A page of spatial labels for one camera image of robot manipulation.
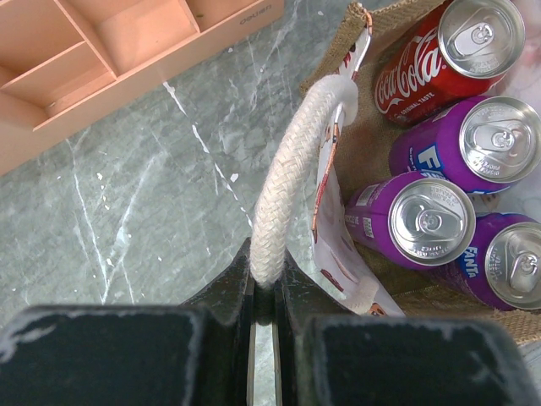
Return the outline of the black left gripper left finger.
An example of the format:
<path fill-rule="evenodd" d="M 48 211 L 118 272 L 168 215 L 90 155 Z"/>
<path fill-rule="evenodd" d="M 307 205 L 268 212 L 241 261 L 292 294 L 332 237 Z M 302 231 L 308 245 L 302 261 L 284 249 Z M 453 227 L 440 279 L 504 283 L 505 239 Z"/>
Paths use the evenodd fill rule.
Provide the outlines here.
<path fill-rule="evenodd" d="M 181 304 L 39 305 L 1 331 L 4 405 L 250 405 L 249 245 Z"/>

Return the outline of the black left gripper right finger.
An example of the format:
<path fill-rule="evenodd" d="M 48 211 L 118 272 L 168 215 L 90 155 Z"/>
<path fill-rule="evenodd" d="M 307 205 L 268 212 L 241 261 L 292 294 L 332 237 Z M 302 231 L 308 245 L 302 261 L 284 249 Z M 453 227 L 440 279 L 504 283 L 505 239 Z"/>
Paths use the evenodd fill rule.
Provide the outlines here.
<path fill-rule="evenodd" d="M 356 315 L 286 258 L 274 287 L 280 405 L 537 405 L 490 321 Z"/>

